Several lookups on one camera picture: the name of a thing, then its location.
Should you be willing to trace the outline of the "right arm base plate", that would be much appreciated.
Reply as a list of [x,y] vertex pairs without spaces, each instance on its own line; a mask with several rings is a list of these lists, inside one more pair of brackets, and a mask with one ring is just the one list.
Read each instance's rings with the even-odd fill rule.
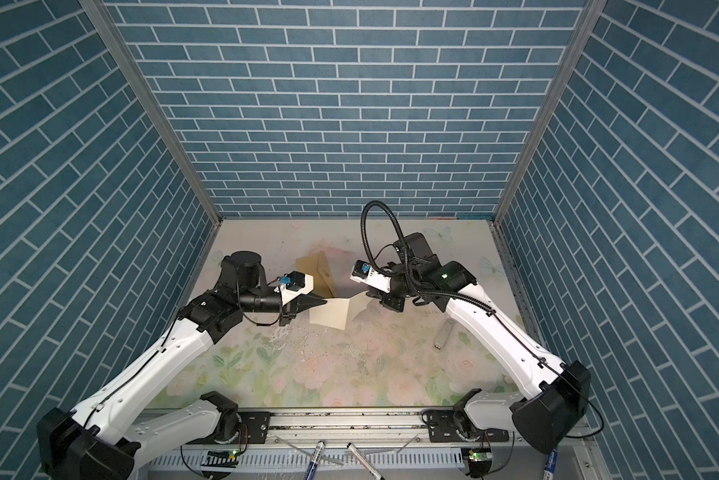
[[485,442],[487,444],[489,442],[509,442],[511,440],[507,430],[469,430],[469,432],[465,433],[465,428],[459,427],[459,424],[455,421],[455,412],[453,410],[423,410],[421,412],[421,421],[425,424],[425,429],[429,434],[429,442],[431,443]]

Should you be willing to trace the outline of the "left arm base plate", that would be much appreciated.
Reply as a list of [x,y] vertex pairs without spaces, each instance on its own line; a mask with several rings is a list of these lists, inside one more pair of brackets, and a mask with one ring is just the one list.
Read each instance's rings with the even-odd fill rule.
[[209,436],[191,440],[189,445],[231,445],[246,447],[266,441],[271,414],[265,411],[241,411],[222,414]]

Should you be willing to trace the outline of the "beige letter paper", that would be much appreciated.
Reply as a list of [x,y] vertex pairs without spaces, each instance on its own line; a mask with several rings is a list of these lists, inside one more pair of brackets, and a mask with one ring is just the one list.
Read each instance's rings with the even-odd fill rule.
[[349,298],[331,298],[307,311],[309,323],[336,330],[345,330],[347,322],[367,308],[371,298],[359,293]]

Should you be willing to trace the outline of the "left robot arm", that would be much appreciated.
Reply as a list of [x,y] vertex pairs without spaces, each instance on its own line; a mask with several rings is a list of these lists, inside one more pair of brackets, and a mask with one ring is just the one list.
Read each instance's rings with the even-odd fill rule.
[[298,271],[267,282],[259,254],[225,256],[213,288],[179,310],[175,320],[121,374],[69,411],[51,409],[37,424],[40,463],[53,479],[126,479],[151,460],[197,439],[227,444],[244,429],[237,404],[207,392],[183,410],[138,423],[137,417],[189,363],[249,313],[289,321],[325,299]]

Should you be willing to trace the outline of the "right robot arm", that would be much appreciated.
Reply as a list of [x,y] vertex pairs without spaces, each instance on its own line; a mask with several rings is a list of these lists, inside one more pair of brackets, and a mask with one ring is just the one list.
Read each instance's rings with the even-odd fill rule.
[[461,425],[513,430],[543,454],[573,437],[573,427],[591,409],[591,370],[579,361],[564,362],[531,338],[465,266],[439,262],[423,234],[411,234],[393,248],[399,262],[381,267],[372,259],[358,260],[352,281],[365,284],[369,296],[389,310],[403,312],[409,299],[437,306],[489,350],[519,390],[503,403],[485,392],[467,395],[455,406]]

